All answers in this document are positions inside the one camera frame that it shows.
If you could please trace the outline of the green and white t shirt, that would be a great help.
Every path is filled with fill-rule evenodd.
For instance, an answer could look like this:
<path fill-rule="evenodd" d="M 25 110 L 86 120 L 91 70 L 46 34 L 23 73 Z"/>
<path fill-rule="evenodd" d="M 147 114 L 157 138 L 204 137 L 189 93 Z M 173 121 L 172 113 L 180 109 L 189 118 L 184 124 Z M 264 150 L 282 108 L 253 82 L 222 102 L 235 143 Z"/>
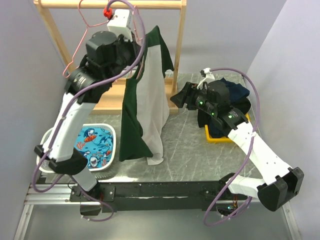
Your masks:
<path fill-rule="evenodd" d="M 170 115 L 165 76 L 174 65 L 155 26 L 145 36 L 143 62 L 126 80 L 121 112 L 119 161 L 145 158 L 148 165 L 163 162 L 162 129 Z"/>

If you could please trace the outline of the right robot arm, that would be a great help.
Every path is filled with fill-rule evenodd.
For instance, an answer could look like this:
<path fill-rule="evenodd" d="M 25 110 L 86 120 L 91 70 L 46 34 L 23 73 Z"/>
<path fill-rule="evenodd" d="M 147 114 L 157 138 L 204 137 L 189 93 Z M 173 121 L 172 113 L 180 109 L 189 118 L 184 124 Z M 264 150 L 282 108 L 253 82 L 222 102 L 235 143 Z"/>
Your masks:
<path fill-rule="evenodd" d="M 283 161 L 257 134 L 245 114 L 230 100 L 230 91 L 221 81 L 202 84 L 187 82 L 170 97 L 178 107 L 200 110 L 213 125 L 232 140 L 250 159 L 261 178 L 230 173 L 221 179 L 219 195 L 228 200 L 234 195 L 258 199 L 269 211 L 276 211 L 300 191 L 304 172 Z"/>

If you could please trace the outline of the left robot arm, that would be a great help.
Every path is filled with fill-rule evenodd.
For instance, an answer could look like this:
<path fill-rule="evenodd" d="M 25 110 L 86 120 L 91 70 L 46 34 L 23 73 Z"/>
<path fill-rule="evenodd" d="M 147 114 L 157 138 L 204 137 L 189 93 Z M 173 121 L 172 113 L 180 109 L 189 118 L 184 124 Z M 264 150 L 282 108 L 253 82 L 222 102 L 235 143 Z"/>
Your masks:
<path fill-rule="evenodd" d="M 88 201 L 96 200 L 100 189 L 88 168 L 88 160 L 75 148 L 78 134 L 113 82 L 140 63 L 145 46 L 146 39 L 143 37 L 138 44 L 133 33 L 94 33 L 85 44 L 86 54 L 79 66 L 67 78 L 62 106 L 50 136 L 34 148 L 41 162 L 47 161 L 54 173 L 72 177 Z"/>

